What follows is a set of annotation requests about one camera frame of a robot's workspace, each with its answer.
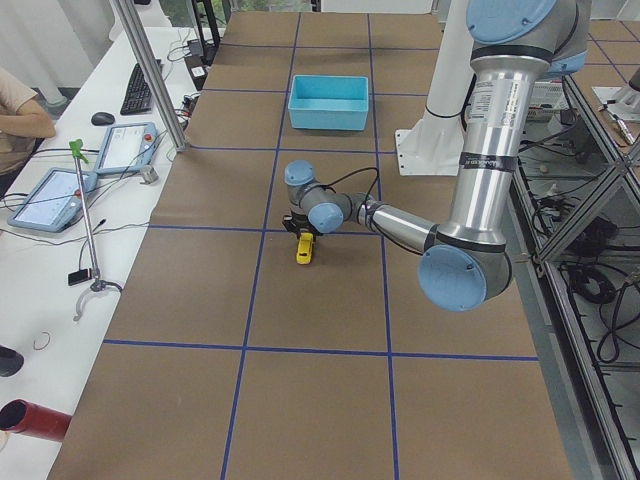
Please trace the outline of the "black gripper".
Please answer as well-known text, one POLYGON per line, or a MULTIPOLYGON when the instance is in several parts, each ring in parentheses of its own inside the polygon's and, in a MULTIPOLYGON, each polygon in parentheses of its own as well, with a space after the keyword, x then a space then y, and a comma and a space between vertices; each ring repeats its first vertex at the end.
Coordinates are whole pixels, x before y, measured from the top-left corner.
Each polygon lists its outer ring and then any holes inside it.
POLYGON ((304 214, 290 212, 282 218, 282 224, 286 231, 293 233, 298 239, 303 232, 310 232, 311 242, 315 244, 320 237, 320 232, 311 224, 304 214))

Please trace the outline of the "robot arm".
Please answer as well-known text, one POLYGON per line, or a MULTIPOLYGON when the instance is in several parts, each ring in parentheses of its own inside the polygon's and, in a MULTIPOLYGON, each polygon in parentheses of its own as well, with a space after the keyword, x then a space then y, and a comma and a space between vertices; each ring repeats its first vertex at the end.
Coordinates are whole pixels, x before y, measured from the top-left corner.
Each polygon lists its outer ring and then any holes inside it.
POLYGON ((322 235, 352 221, 421 254, 425 296, 449 311, 472 310, 511 281, 502 212, 534 84, 579 70, 586 57, 588 1, 471 1, 466 27, 475 73, 466 137, 449 218, 435 224, 367 193, 337 193, 296 160, 284 170, 297 237, 322 235))

